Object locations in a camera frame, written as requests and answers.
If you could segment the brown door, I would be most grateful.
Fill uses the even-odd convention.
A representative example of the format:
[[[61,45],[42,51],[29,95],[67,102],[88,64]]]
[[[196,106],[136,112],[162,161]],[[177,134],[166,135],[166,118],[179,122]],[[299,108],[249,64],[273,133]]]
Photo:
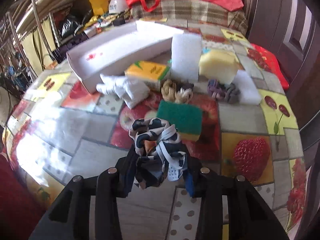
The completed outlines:
[[[319,145],[319,21],[304,0],[243,0],[249,41],[272,52],[289,83],[303,150]]]

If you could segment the white foam block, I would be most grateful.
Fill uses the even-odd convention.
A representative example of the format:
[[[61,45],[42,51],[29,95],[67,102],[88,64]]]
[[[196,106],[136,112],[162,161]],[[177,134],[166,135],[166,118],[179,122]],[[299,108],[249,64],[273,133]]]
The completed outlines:
[[[182,81],[197,82],[201,53],[201,35],[183,33],[174,36],[171,43],[171,77]]]

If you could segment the white cardboard tray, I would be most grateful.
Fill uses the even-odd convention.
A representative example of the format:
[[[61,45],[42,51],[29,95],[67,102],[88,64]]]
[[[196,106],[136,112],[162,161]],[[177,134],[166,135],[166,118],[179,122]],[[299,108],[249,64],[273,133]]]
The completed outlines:
[[[122,75],[136,61],[147,61],[171,50],[182,29],[135,21],[100,33],[67,51],[67,61],[85,89],[93,94],[101,74]]]

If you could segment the green yellow scrub sponge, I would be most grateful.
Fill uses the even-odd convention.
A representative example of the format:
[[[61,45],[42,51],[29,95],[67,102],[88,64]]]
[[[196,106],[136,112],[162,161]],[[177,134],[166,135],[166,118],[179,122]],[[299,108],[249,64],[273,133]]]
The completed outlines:
[[[162,100],[157,117],[175,125],[183,140],[199,140],[202,131],[202,110],[199,107]]]

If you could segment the white helmet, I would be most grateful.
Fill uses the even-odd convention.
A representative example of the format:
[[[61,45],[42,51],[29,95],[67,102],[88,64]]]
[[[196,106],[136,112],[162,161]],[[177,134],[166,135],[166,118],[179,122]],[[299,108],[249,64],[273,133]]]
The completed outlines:
[[[108,5],[109,14],[119,14],[129,9],[126,0],[110,0]]]

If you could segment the purple grey braided rope knot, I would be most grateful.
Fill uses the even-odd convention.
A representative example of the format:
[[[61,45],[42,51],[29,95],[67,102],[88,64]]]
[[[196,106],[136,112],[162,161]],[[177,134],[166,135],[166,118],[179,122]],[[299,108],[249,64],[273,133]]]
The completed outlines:
[[[233,83],[226,85],[219,83],[216,79],[211,79],[208,81],[207,91],[209,96],[216,101],[223,101],[229,104],[239,102],[240,90]]]

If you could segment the small white sponge block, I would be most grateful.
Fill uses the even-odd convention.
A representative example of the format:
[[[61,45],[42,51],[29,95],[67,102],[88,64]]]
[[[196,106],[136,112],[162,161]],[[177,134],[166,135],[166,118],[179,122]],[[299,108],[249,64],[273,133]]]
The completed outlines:
[[[262,97],[257,90],[252,78],[244,70],[238,70],[233,79],[233,84],[240,91],[239,103],[244,105],[259,105]]]

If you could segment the red snack package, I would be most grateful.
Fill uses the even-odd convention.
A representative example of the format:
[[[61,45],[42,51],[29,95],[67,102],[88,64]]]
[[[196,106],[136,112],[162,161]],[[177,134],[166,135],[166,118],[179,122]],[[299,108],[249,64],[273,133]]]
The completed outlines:
[[[287,91],[289,89],[289,83],[281,72],[280,64],[276,56],[259,45],[253,43],[251,45],[253,48],[247,49],[248,57],[251,58],[260,69],[275,74],[283,90]]]

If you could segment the white towel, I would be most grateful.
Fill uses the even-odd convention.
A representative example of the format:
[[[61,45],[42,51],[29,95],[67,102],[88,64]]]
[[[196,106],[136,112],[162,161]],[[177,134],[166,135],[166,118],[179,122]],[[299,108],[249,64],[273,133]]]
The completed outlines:
[[[139,79],[103,74],[100,74],[100,78],[103,83],[96,85],[97,92],[104,95],[115,94],[129,109],[135,108],[149,96],[149,87]]]

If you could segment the black white patterned scrunchie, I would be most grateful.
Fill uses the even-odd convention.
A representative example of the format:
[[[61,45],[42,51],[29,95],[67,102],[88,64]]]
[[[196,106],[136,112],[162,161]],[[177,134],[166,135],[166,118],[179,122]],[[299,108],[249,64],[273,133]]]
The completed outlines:
[[[175,125],[160,118],[137,119],[129,130],[138,155],[135,185],[159,187],[166,179],[178,181],[187,170],[187,150]]]

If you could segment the yellow curtain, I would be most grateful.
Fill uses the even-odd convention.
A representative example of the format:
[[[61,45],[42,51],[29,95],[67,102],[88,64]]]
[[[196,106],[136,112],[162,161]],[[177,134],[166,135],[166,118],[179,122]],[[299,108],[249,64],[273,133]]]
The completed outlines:
[[[50,50],[54,51],[56,49],[56,44],[50,19],[47,18],[44,20],[41,23],[41,26]],[[50,57],[37,27],[24,38],[22,46],[37,76],[39,76],[44,69],[53,63],[54,60]]]

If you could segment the pale yellow sponge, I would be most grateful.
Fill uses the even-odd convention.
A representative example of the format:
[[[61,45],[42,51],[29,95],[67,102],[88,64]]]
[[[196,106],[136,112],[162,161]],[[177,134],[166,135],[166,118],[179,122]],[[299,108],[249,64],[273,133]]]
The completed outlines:
[[[234,52],[212,49],[201,55],[199,76],[230,84],[242,66]]]

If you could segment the metal rack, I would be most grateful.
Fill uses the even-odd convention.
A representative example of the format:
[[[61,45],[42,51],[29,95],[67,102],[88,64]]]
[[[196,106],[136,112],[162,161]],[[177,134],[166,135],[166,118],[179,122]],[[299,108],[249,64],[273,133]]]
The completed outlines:
[[[15,11],[21,12],[23,17],[18,25],[10,21],[9,29],[18,38],[18,51],[22,53],[22,62],[29,68],[31,77],[37,78],[43,72],[43,67],[41,63],[29,59],[27,51],[31,49],[31,44],[23,45],[22,42],[34,32],[43,32],[46,39],[40,39],[40,44],[47,43],[51,50],[61,46],[62,37],[53,14],[72,5],[67,0],[17,0],[13,3]]]

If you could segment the black plastic bag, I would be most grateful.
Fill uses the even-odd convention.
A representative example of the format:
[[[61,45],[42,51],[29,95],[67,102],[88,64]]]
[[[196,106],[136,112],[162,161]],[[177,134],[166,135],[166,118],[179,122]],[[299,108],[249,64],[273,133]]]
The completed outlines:
[[[71,14],[67,15],[59,24],[61,38],[64,39],[73,35],[79,26],[82,26],[82,22],[76,16]]]

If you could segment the yellow tissue pack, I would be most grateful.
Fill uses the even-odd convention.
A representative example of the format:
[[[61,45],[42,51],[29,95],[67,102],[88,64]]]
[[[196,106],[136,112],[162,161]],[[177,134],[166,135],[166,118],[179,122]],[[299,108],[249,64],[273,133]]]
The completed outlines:
[[[151,90],[160,91],[162,83],[170,73],[170,68],[165,64],[136,61],[124,73],[127,77],[143,81]]]

